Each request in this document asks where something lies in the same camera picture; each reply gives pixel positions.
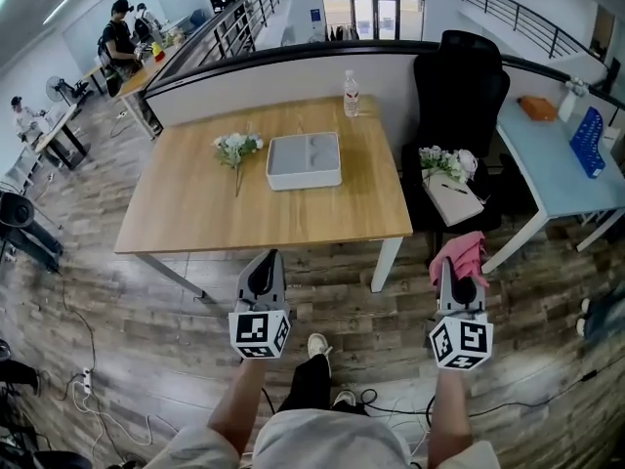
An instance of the white partition wall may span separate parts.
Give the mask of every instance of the white partition wall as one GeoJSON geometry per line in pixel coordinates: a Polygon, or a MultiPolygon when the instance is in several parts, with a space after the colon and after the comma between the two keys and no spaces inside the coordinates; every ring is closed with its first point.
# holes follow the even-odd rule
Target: white partition wall
{"type": "MultiPolygon", "coordinates": [[[[361,95],[374,96],[381,110],[393,155],[398,162],[401,146],[415,134],[419,121],[418,93],[412,72],[414,55],[338,55],[287,61],[224,73],[148,98],[164,126],[237,111],[249,107],[303,99],[343,95],[346,69],[354,70],[361,95]]],[[[510,75],[509,98],[543,97],[558,106],[566,94],[563,84],[531,71],[505,66],[510,75]]],[[[607,124],[616,108],[588,96],[577,104],[577,112],[596,107],[607,124]]],[[[454,107],[449,107],[453,116],[454,107]]],[[[445,120],[440,121],[444,130],[445,120]]]]}

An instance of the metal railing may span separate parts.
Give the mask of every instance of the metal railing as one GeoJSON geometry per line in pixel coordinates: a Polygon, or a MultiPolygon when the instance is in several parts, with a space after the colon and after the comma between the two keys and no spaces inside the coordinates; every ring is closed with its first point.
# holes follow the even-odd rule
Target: metal railing
{"type": "Polygon", "coordinates": [[[237,0],[199,28],[154,80],[256,52],[256,39],[282,0],[237,0]]]}
{"type": "Polygon", "coordinates": [[[596,54],[575,40],[566,31],[514,0],[463,1],[479,7],[486,14],[490,14],[508,24],[513,31],[521,33],[544,50],[549,55],[549,59],[585,52],[599,60],[596,54]]]}

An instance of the light blue desk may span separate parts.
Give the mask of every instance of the light blue desk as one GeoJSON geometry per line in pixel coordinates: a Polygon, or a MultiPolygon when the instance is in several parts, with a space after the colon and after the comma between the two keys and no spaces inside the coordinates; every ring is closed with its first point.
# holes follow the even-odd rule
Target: light blue desk
{"type": "Polygon", "coordinates": [[[600,145],[605,169],[597,179],[589,179],[568,145],[580,121],[536,122],[516,102],[501,107],[497,130],[525,178],[538,212],[482,266],[484,273],[502,264],[550,219],[618,210],[578,245],[582,250],[625,213],[625,178],[609,151],[600,145]]]}

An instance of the glass door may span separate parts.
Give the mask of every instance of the glass door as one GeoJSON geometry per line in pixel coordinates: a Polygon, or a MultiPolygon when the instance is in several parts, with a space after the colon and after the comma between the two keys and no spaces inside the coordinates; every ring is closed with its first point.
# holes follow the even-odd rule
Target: glass door
{"type": "Polygon", "coordinates": [[[379,40],[395,40],[396,33],[396,0],[377,0],[378,4],[378,36],[379,40]]]}
{"type": "Polygon", "coordinates": [[[360,40],[372,40],[376,33],[376,20],[373,19],[374,0],[354,0],[355,28],[360,40]]]}

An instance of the white sneaker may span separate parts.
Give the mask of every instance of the white sneaker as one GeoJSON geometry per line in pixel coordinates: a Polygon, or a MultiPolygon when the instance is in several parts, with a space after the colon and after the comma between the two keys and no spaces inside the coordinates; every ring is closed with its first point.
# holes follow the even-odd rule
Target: white sneaker
{"type": "MultiPolygon", "coordinates": [[[[328,368],[330,368],[330,360],[328,355],[332,351],[332,347],[328,345],[327,339],[320,333],[313,333],[309,337],[309,358],[317,355],[324,355],[328,360],[328,368]]],[[[330,377],[332,376],[332,368],[330,368],[330,377]]]]}
{"type": "Polygon", "coordinates": [[[590,299],[589,298],[584,299],[580,307],[582,310],[582,314],[588,315],[588,310],[590,309],[590,299]]]}
{"type": "Polygon", "coordinates": [[[580,337],[584,336],[584,327],[586,326],[586,320],[584,320],[583,318],[580,318],[577,323],[575,324],[575,329],[577,330],[577,334],[580,337]]]}
{"type": "Polygon", "coordinates": [[[334,400],[334,405],[332,405],[332,406],[336,406],[336,404],[340,403],[340,402],[345,402],[349,406],[355,406],[356,399],[355,399],[354,392],[350,391],[349,389],[341,391],[339,393],[339,396],[336,397],[336,400],[334,400]]]}

